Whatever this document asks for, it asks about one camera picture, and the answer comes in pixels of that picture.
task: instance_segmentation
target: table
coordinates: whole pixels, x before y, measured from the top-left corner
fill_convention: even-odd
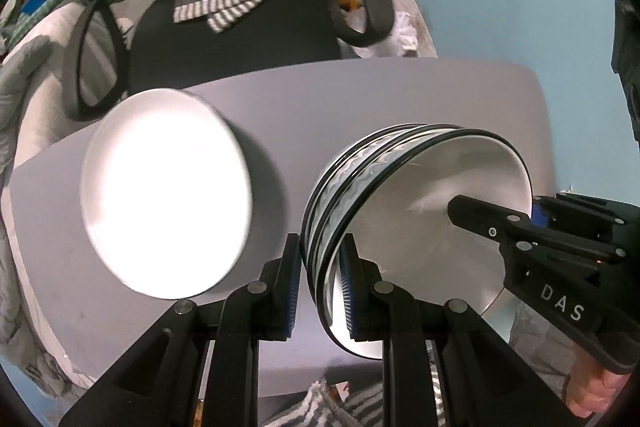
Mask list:
[[[556,190],[545,101],[535,74],[520,66],[368,58],[257,71],[189,91],[228,121],[254,192],[242,256],[218,285],[194,298],[198,304],[223,299],[257,279],[263,263],[281,255],[287,233],[300,230],[324,166],[348,144],[392,124],[490,130],[520,152],[535,194]],[[34,156],[15,169],[10,182],[18,243],[36,297],[69,358],[92,377],[100,377],[171,305],[122,285],[84,231],[79,176],[98,125]],[[175,185],[167,180],[158,190]],[[303,275],[292,339],[260,345],[258,393],[297,392],[316,378],[339,379],[354,367],[378,370],[379,363],[347,354],[324,334]]]

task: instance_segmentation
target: silver screw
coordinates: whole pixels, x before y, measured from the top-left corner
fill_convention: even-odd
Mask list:
[[[264,293],[267,291],[267,285],[262,281],[250,282],[247,287],[249,293]]]
[[[174,304],[174,312],[178,315],[186,315],[191,310],[193,310],[193,301],[189,299],[182,299]]]
[[[451,299],[449,301],[449,309],[454,313],[464,313],[469,305],[462,299]]]
[[[373,285],[373,289],[378,293],[391,293],[394,286],[389,281],[378,281]]]

